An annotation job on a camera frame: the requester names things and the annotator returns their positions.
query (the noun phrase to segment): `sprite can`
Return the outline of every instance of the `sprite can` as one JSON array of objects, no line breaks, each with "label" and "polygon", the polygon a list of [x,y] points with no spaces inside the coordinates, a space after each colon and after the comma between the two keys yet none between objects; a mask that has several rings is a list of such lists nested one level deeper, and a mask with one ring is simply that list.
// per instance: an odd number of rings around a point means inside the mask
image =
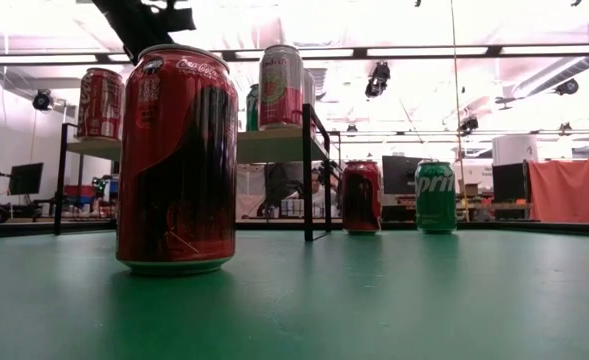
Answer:
[{"label": "sprite can", "polygon": [[454,172],[446,162],[422,161],[416,169],[416,226],[425,233],[456,229]]},{"label": "sprite can", "polygon": [[250,93],[245,98],[245,131],[258,131],[258,84],[250,86]]}]

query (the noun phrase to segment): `metal shelf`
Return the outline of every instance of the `metal shelf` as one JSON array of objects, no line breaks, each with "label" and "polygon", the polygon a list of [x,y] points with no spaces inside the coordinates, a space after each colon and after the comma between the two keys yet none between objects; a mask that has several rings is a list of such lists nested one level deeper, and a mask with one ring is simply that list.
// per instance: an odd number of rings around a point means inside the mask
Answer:
[{"label": "metal shelf", "polygon": [[[327,160],[328,154],[317,139],[311,138],[311,160]],[[239,164],[303,161],[301,129],[274,129],[238,134],[236,161]]]},{"label": "metal shelf", "polygon": [[68,143],[67,151],[112,161],[120,161],[121,146],[122,142],[120,140],[91,139]]}]

